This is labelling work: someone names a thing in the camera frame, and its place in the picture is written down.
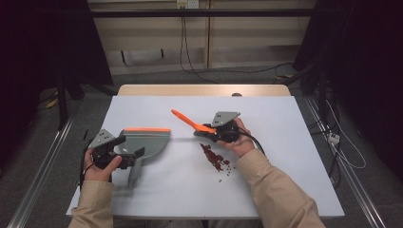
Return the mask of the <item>aluminium floor rail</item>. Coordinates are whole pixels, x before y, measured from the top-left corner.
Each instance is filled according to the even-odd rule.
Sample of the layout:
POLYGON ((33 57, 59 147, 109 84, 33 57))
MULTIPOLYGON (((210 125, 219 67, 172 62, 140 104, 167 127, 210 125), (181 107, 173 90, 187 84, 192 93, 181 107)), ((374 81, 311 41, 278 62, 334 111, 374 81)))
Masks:
POLYGON ((338 167, 340 168, 340 172, 342 176, 349 184, 364 216, 367 221, 369 221, 370 226, 372 228, 386 228, 386 224, 382 219, 379 211, 377 210, 374 201, 371 199, 370 195, 364 188, 363 184, 359 180, 358 176, 355 173, 355 166, 351 166, 350 162, 347 160, 345 154, 340 149, 336 149, 336 146, 332 142, 328 142, 328 136, 330 133, 333 133, 330 130, 330 126, 323 122, 324 118, 319 117, 319 109, 318 105, 313 98, 304 98, 306 104, 308 105, 313 117, 315 118, 318 128, 320 131, 329 130, 329 133, 326 134, 323 132, 323 137, 325 142, 330 146, 330 150, 332 151, 333 156, 335 157, 335 161, 337 162, 338 167))
POLYGON ((31 182, 28 191, 20 201, 16 211, 14 212, 7 228, 25 228, 31 211, 39 198, 39 195, 48 178, 51 167, 55 163, 66 137, 74 122, 74 118, 70 117, 63 127, 57 131, 55 138, 47 151, 44 160, 41 163, 39 170, 36 172, 33 181, 31 182))

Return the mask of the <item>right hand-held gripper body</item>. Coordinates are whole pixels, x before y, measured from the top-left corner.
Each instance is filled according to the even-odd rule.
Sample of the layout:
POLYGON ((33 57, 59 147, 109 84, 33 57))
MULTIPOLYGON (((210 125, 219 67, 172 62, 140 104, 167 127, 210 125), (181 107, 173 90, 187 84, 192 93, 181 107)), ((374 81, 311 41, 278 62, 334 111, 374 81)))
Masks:
POLYGON ((211 123, 219 136, 219 141, 233 143, 240 137, 239 127, 235 119, 240 115, 239 112, 219 111, 211 123))

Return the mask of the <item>grey dustpan with orange edge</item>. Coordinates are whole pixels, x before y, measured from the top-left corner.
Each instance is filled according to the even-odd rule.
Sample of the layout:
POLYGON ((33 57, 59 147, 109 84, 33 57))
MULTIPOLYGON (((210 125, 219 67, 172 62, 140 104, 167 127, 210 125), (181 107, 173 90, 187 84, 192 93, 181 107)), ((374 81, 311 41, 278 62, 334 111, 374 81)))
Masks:
POLYGON ((121 131, 120 135, 125 136, 125 142, 118 146, 123 154, 133 155, 139 149, 144 149, 144 154, 134 162, 128 176, 128 187, 133 190, 140 177, 142 161, 164 150, 170 138, 170 129, 126 127, 121 131))

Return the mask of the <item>person's left hand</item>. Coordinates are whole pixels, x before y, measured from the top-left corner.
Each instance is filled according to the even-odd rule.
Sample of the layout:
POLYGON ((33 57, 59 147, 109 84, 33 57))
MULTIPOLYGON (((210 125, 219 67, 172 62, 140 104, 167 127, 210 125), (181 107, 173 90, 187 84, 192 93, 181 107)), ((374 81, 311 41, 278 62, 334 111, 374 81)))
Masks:
POLYGON ((84 169, 86 181, 106 181, 109 182, 111 174, 118 168, 122 161, 121 156, 115 157, 106 168, 98 168, 92 160, 93 150, 88 149, 85 153, 84 169))

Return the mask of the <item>orange brush with black bristles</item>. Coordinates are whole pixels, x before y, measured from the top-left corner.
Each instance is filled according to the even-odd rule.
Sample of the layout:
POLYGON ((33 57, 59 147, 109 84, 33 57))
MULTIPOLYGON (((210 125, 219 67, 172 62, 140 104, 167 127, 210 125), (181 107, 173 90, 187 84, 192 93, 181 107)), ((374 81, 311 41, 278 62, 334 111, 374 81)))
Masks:
POLYGON ((192 120, 190 120, 188 117, 186 117, 184 114, 182 114, 180 111, 176 109, 172 109, 171 112, 181 121, 190 125, 195 130, 194 132, 195 136, 208 137, 209 135, 215 136, 217 133, 217 131, 212 127, 202 125, 199 123, 194 123, 192 120))

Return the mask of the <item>black curtain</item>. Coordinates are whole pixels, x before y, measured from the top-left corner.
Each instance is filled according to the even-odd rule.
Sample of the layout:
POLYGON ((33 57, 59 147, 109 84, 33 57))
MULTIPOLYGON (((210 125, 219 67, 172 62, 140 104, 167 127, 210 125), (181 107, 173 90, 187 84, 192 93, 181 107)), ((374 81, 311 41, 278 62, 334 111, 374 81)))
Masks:
POLYGON ((312 63, 341 21, 329 80, 379 158, 403 179, 403 0, 317 0, 294 62, 312 63))
POLYGON ((0 0, 0 162, 23 138, 40 93, 112 85, 87 0, 0 0))

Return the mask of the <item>small green beans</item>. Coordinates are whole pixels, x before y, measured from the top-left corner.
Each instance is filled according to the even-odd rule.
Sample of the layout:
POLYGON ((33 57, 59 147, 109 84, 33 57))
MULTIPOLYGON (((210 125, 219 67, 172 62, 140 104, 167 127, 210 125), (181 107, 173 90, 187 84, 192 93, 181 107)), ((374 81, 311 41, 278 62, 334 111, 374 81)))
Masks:
POLYGON ((230 164, 224 165, 219 171, 219 182, 227 181, 235 172, 236 167, 230 164))

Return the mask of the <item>person's right hand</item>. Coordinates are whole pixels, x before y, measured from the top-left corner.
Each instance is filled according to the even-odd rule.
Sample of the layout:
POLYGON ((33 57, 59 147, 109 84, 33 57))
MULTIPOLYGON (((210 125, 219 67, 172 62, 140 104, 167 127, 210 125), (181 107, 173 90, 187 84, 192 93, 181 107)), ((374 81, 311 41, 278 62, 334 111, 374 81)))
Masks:
POLYGON ((244 126, 240 118, 236 118, 235 122, 240 129, 240 137, 235 142, 217 141, 217 144, 231 150, 237 157, 241 158, 255 148, 253 140, 249 137, 250 131, 244 126))

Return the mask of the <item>beige wall conduit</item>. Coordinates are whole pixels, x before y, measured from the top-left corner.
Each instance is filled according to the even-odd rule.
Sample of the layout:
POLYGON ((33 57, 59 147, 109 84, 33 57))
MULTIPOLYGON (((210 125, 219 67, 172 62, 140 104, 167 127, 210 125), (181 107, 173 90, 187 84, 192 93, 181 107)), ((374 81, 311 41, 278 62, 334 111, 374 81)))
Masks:
MULTIPOLYGON (((205 8, 207 10, 211 10, 211 0, 205 0, 205 8)), ((210 25, 211 25, 211 18, 205 18, 205 67, 210 68, 210 25)))

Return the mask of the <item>red beans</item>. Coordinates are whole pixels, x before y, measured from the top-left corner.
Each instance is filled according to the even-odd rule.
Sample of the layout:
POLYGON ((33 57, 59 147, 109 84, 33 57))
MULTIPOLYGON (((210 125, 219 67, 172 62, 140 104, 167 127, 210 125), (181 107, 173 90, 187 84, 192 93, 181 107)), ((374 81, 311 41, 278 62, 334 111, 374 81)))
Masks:
POLYGON ((211 146, 210 145, 204 145, 201 143, 201 148, 203 150, 203 153, 205 155, 205 157, 207 158, 207 160, 213 165, 213 167, 218 171, 222 171, 223 170, 223 166, 224 165, 229 165, 230 161, 229 160, 225 160, 223 158, 223 156, 216 154, 215 152, 213 152, 211 150, 211 146))

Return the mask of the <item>white wall socket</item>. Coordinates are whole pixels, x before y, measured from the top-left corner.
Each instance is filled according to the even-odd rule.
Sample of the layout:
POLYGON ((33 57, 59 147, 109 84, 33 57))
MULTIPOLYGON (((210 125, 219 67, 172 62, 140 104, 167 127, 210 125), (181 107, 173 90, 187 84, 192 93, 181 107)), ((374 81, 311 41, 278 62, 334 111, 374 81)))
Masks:
POLYGON ((199 0, 176 0, 178 9, 191 9, 195 10, 200 7, 199 0))

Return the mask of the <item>wooden table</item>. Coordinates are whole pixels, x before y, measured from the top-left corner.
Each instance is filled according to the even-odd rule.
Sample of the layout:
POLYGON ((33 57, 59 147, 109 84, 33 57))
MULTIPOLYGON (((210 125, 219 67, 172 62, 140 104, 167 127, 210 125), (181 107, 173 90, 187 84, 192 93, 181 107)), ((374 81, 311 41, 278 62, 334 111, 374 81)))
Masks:
POLYGON ((290 96, 285 85, 122 85, 119 96, 290 96))

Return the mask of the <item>black metal crossbar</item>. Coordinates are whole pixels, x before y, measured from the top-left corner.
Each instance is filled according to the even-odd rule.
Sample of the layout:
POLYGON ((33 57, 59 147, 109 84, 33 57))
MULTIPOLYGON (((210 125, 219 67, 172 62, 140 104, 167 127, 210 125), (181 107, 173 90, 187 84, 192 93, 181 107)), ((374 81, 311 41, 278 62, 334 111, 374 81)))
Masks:
POLYGON ((96 18, 128 17, 308 17, 314 9, 131 9, 93 10, 96 18))

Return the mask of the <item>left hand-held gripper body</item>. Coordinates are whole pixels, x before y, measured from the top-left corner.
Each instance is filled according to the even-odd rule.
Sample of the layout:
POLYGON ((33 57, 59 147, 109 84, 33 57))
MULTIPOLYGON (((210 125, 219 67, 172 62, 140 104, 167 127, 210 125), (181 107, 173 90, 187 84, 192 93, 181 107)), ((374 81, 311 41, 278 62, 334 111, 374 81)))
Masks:
POLYGON ((113 149, 108 149, 107 144, 115 137, 105 129, 101 129, 89 144, 89 149, 93 150, 92 159, 98 168, 104 169, 117 157, 113 149))

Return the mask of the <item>black metal stand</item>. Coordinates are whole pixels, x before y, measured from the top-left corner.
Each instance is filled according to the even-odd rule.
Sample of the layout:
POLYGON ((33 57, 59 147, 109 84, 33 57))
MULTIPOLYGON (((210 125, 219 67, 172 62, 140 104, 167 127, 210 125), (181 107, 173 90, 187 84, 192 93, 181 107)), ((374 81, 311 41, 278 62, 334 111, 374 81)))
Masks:
POLYGON ((68 120, 66 92, 68 92, 73 100, 82 100, 85 96, 85 92, 81 88, 81 85, 89 85, 108 96, 115 96, 118 93, 115 88, 102 85, 84 75, 59 74, 56 77, 57 99, 59 104, 59 130, 67 125, 68 120))

